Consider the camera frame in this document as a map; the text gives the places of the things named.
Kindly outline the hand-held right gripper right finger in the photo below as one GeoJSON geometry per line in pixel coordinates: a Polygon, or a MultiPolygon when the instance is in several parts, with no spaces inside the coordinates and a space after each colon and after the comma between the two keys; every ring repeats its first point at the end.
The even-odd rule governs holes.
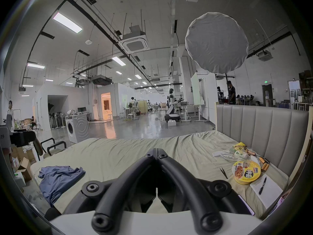
{"type": "Polygon", "coordinates": [[[197,233],[219,231],[225,224],[220,212],[251,215],[229,182],[198,179],[163,149],[156,150],[158,198],[169,213],[191,211],[197,233]]]}

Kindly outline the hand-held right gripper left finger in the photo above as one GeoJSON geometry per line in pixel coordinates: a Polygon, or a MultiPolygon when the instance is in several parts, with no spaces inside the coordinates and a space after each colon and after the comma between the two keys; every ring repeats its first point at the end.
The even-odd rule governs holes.
{"type": "Polygon", "coordinates": [[[152,148],[118,178],[84,183],[64,214],[95,211],[91,226],[96,233],[118,233],[125,209],[146,212],[155,199],[156,187],[150,182],[148,171],[153,169],[156,158],[157,148],[152,148]]]}

